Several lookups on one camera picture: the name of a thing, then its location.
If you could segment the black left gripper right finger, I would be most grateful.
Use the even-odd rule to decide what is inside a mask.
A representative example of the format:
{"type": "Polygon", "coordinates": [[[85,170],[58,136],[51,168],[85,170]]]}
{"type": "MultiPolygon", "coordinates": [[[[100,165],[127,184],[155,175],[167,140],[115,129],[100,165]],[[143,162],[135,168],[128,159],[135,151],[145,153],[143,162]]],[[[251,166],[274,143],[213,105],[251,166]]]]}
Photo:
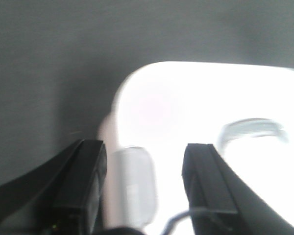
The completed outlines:
{"type": "Polygon", "coordinates": [[[294,226],[254,193],[212,144],[187,145],[182,178],[189,207],[211,211],[227,227],[192,216],[196,235],[294,235],[294,226]]]}

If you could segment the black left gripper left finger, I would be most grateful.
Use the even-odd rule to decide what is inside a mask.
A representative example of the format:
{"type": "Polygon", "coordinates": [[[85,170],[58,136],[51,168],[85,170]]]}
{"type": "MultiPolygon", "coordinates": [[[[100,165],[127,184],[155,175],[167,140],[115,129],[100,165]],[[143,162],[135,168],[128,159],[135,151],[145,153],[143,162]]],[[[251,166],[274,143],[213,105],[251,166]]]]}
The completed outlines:
{"type": "Polygon", "coordinates": [[[106,172],[104,142],[77,140],[0,185],[0,235],[91,235],[106,172]]]}

